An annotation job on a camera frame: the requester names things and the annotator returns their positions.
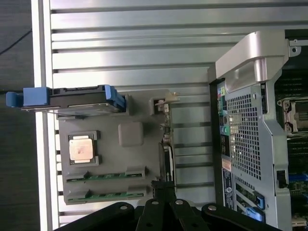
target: dark floor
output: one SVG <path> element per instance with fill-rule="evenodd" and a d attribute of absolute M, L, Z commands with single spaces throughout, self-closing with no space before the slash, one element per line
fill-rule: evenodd
<path fill-rule="evenodd" d="M 0 1 L 0 51 L 31 28 L 30 0 Z M 32 35 L 0 56 L 0 89 L 34 85 Z M 0 95 L 0 230 L 39 230 L 34 114 L 5 106 Z"/>

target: black cable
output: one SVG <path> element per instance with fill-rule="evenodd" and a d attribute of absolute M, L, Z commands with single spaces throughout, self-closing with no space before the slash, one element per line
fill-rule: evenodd
<path fill-rule="evenodd" d="M 4 54 L 5 52 L 9 51 L 12 47 L 14 47 L 17 43 L 19 43 L 21 40 L 23 40 L 25 37 L 27 37 L 29 34 L 31 34 L 32 32 L 32 28 L 25 33 L 24 35 L 22 35 L 16 42 L 14 42 L 11 46 L 9 46 L 8 48 L 4 49 L 3 51 L 0 52 L 0 55 Z"/>

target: screw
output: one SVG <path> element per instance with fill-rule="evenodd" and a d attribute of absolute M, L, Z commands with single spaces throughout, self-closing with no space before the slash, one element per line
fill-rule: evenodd
<path fill-rule="evenodd" d="M 181 201 L 181 200 L 177 200 L 175 203 L 176 203 L 177 205 L 182 205 L 182 204 L 184 204 L 184 202 Z"/>
<path fill-rule="evenodd" d="M 211 211 L 216 211 L 216 207 L 215 206 L 213 206 L 213 205 L 210 205 L 209 207 L 208 207 L 208 210 L 211 210 Z"/>

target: black metal arm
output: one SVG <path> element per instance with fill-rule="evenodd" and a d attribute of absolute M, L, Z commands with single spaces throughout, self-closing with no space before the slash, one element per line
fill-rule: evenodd
<path fill-rule="evenodd" d="M 57 231 L 278 231 L 217 204 L 207 204 L 198 210 L 187 201 L 177 199 L 173 182 L 152 181 L 153 199 L 134 208 L 118 202 Z"/>

